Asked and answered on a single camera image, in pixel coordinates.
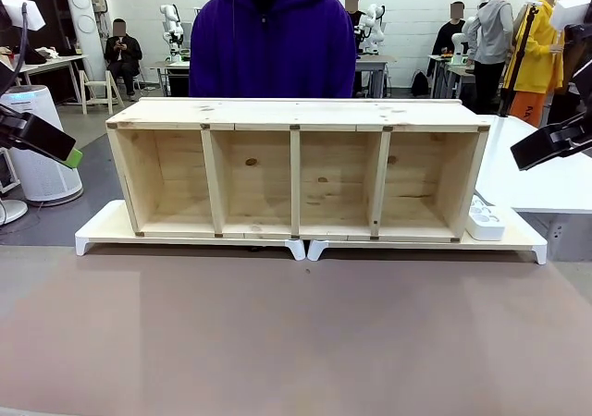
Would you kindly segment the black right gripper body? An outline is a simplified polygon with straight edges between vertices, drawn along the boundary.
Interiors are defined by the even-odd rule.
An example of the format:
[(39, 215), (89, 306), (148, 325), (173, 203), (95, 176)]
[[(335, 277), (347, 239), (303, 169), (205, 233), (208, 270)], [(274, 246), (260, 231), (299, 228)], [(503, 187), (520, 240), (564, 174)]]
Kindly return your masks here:
[(511, 147), (520, 171), (526, 171), (554, 158), (565, 158), (591, 148), (591, 111), (561, 123), (549, 124)]

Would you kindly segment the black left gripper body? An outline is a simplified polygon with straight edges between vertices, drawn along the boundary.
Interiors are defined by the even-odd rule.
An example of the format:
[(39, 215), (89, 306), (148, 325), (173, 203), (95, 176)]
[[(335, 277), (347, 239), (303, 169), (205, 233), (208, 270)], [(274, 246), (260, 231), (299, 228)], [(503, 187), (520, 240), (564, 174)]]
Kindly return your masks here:
[(75, 143), (74, 138), (40, 117), (1, 106), (2, 147), (32, 151), (64, 163)]

